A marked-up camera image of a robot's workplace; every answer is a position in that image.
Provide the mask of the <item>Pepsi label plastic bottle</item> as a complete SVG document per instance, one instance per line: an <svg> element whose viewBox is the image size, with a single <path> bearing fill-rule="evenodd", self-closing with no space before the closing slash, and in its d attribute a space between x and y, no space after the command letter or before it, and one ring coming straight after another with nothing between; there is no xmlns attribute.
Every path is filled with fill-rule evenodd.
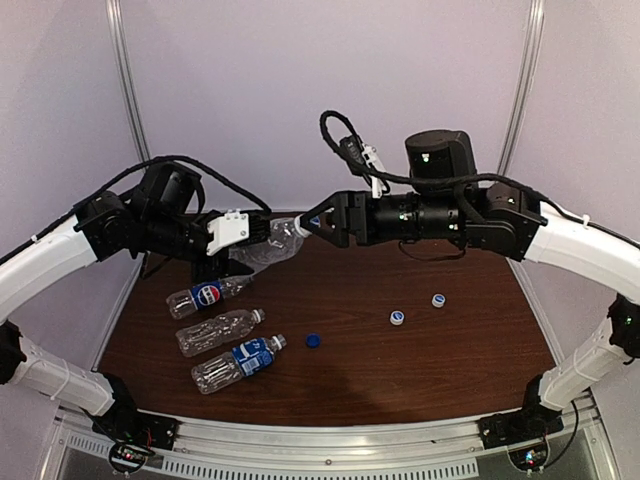
<svg viewBox="0 0 640 480"><path fill-rule="evenodd" d="M171 317L181 320L223 300L235 297L251 282L251 276L234 276L204 282L169 295L166 304Z"/></svg>

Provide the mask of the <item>clear unlabeled plastic bottle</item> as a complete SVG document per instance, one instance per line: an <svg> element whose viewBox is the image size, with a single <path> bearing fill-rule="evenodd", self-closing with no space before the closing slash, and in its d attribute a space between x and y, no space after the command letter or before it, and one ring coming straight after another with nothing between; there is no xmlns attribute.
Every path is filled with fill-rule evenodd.
<svg viewBox="0 0 640 480"><path fill-rule="evenodd" d="M183 328L175 337L183 356L192 358L246 337L265 319L266 312L261 308L232 310Z"/></svg>

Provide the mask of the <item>blue label water bottle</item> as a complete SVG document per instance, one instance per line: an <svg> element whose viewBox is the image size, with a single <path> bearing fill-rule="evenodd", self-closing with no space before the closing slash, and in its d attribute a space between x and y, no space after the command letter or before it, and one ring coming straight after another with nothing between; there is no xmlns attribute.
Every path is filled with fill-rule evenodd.
<svg viewBox="0 0 640 480"><path fill-rule="evenodd" d="M192 379L201 394L213 394L272 365L286 345L282 334L254 338L196 365L191 370Z"/></svg>

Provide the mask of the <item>blue bottle cap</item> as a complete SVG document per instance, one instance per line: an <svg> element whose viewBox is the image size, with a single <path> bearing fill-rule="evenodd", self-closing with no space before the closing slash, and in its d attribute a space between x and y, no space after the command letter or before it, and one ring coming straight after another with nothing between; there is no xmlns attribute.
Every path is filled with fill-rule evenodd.
<svg viewBox="0 0 640 480"><path fill-rule="evenodd" d="M316 333L310 333L306 336L305 344L308 348L315 349L321 345L322 339Z"/></svg>

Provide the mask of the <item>white blue-printed bottle cap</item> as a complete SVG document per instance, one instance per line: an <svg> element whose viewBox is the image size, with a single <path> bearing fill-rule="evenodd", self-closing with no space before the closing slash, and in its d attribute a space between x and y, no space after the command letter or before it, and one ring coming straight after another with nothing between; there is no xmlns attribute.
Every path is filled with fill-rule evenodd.
<svg viewBox="0 0 640 480"><path fill-rule="evenodd" d="M432 305L435 308L442 308L446 303L446 297L443 294L435 294L432 297Z"/></svg>

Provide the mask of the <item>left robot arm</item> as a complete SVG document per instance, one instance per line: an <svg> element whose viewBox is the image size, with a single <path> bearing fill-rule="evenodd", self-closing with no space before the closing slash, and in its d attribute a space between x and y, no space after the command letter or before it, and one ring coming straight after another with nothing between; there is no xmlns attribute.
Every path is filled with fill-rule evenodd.
<svg viewBox="0 0 640 480"><path fill-rule="evenodd" d="M188 214L191 200L206 200L204 175L252 202L254 209ZM271 213L257 195L188 156L159 156L118 173L2 257L2 383L22 384L97 422L136 417L137 407L121 379L91 373L40 349L11 322L11 315L53 285L122 251L186 261L197 274L246 273L249 267L229 259L227 251L265 240Z"/></svg>

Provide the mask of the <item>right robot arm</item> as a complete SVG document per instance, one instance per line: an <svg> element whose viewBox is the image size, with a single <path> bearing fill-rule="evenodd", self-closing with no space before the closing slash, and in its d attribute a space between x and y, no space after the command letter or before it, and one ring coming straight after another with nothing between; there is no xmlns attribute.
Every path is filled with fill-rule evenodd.
<svg viewBox="0 0 640 480"><path fill-rule="evenodd" d="M444 239L515 261L558 267L612 289L598 330L559 366L527 386L522 407L484 418L484 437L549 432L569 403L613 368L639 356L639 245L570 214L515 180L476 171L469 137L432 130L409 137L405 177L382 171L357 135L331 141L366 191L339 191L305 213L301 226L331 244L372 246Z"/></svg>

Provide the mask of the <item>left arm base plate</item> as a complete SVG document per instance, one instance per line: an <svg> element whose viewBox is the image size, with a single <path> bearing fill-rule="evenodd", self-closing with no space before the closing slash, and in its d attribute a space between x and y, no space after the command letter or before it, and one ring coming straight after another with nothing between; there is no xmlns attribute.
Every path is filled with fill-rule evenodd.
<svg viewBox="0 0 640 480"><path fill-rule="evenodd" d="M179 422L172 417L120 409L102 416L88 415L92 430L112 441L146 447L172 450Z"/></svg>

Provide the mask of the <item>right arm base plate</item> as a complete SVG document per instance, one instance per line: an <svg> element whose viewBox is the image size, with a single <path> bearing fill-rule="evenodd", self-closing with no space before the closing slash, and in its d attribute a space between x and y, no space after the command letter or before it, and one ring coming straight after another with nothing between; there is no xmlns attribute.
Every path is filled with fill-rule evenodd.
<svg viewBox="0 0 640 480"><path fill-rule="evenodd" d="M558 412L547 415L523 409L482 417L477 426L485 449L539 439L564 428Z"/></svg>

